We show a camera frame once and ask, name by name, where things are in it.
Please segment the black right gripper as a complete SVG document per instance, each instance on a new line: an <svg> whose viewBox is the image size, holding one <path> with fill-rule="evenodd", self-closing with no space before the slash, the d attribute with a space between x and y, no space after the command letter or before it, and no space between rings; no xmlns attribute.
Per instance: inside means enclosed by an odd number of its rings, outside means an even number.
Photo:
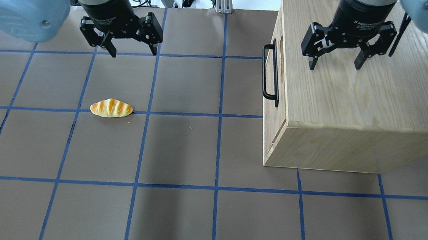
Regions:
<svg viewBox="0 0 428 240"><path fill-rule="evenodd" d="M360 70L367 59L386 54L397 33L394 23L386 19L397 1L340 0L330 25L311 23L301 42L302 54L309 58L309 69L314 70L319 57L331 52L337 43L346 47L361 43L354 61L356 70ZM374 44L366 42L376 35Z"/></svg>

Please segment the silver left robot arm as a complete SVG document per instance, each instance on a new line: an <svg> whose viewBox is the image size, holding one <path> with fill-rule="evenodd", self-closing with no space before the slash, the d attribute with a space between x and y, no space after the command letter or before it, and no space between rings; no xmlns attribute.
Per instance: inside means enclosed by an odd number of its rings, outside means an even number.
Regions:
<svg viewBox="0 0 428 240"><path fill-rule="evenodd" d="M0 0L0 31L31 42L47 42L57 35L73 1L86 12L79 30L89 46L101 47L115 57L113 39L134 39L157 54L163 30L156 16L135 15L129 0Z"/></svg>

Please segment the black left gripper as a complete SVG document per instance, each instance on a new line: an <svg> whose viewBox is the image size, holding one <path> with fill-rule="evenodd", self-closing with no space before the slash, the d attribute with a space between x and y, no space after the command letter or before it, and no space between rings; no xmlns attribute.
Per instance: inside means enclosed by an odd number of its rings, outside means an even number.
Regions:
<svg viewBox="0 0 428 240"><path fill-rule="evenodd" d="M109 0L99 5L88 5L83 0L79 2L88 14L88 17L81 18L79 28L89 46L99 46L116 58L117 50L112 39L130 38L147 44L153 56L157 55L164 31L154 13L148 12L139 24L139 17L134 14L129 0Z"/></svg>

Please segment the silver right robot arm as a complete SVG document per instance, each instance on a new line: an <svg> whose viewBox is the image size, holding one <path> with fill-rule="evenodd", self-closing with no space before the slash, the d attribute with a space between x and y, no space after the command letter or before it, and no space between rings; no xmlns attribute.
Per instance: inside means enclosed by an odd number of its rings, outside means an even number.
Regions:
<svg viewBox="0 0 428 240"><path fill-rule="evenodd" d="M301 42L313 70L320 56L339 48L359 48L360 70L376 55L393 56L408 25L428 34L428 0L340 0L332 22L313 22Z"/></svg>

